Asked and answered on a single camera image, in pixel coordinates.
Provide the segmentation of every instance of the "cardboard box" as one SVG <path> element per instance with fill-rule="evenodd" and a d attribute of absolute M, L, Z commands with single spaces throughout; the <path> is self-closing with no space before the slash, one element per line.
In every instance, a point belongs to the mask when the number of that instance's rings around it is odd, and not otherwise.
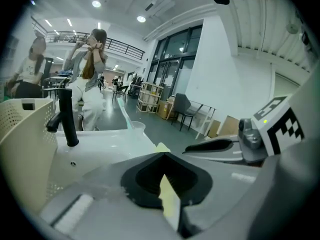
<path fill-rule="evenodd" d="M 222 128 L 219 132 L 219 136 L 238 135 L 238 131 L 239 120 L 228 115 L 222 125 Z"/>
<path fill-rule="evenodd" d="M 167 101 L 163 101 L 163 100 L 159 100 L 159 103 L 158 103 L 158 108 L 156 110 L 156 114 L 161 117 L 162 119 L 166 120 L 167 119 L 167 116 L 169 114 L 169 111 L 171 109 L 171 104 Z M 172 110 L 170 117 L 173 117 L 174 116 L 174 111 Z"/>
<path fill-rule="evenodd" d="M 215 138 L 215 137 L 218 136 L 217 131 L 218 131 L 219 127 L 220 127 L 220 124 L 221 124 L 221 122 L 213 120 L 211 128 L 210 128 L 209 133 L 208 133 L 208 136 L 210 138 Z"/>

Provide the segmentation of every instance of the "perforated basket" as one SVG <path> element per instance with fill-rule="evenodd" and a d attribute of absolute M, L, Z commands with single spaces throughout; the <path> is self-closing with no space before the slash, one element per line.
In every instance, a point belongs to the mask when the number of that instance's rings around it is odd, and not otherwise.
<path fill-rule="evenodd" d="M 0 162 L 17 201 L 38 213 L 46 202 L 57 138 L 46 130 L 52 99 L 11 99 L 0 103 Z"/>

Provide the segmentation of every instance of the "recessed light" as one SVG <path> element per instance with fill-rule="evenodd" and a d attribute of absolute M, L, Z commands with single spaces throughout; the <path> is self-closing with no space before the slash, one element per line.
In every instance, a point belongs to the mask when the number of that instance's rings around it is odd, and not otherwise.
<path fill-rule="evenodd" d="M 52 27 L 52 25 L 50 24 L 50 22 L 49 21 L 47 21 L 46 19 L 44 20 L 46 23 L 48 23 L 48 25 L 50 26 L 50 27 Z"/>
<path fill-rule="evenodd" d="M 67 21 L 68 21 L 68 23 L 69 23 L 69 25 L 70 25 L 70 27 L 72 27 L 72 24 L 71 24 L 71 21 L 70 21 L 70 19 L 66 19 Z"/>
<path fill-rule="evenodd" d="M 144 23 L 146 22 L 146 18 L 143 16 L 138 16 L 138 18 L 136 18 L 138 20 L 138 22 Z"/>
<path fill-rule="evenodd" d="M 92 5 L 93 5 L 93 7 L 98 8 L 98 7 L 101 6 L 101 3 L 100 3 L 99 1 L 93 1 L 93 2 L 92 2 Z"/>

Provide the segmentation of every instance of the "black faucet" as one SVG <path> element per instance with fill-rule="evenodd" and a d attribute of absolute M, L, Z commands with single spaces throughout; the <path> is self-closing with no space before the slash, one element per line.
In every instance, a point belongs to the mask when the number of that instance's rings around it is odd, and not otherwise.
<path fill-rule="evenodd" d="M 46 129 L 50 133 L 56 133 L 58 126 L 62 123 L 66 143 L 69 147 L 78 145 L 79 140 L 76 133 L 74 123 L 74 115 L 72 111 L 72 90 L 66 88 L 57 88 L 59 97 L 60 112 L 56 113 L 46 125 Z"/>

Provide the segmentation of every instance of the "round ceiling light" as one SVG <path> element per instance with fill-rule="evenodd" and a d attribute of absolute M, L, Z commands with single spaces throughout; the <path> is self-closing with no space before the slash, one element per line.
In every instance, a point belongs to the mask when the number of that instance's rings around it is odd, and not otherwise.
<path fill-rule="evenodd" d="M 146 22 L 146 18 L 143 16 L 138 16 L 138 18 L 136 19 L 138 20 L 138 22 L 142 22 L 142 23 Z"/>
<path fill-rule="evenodd" d="M 93 5 L 93 7 L 98 8 L 98 7 L 101 6 L 101 3 L 100 3 L 99 1 L 93 1 L 93 2 L 92 2 L 92 5 Z"/>

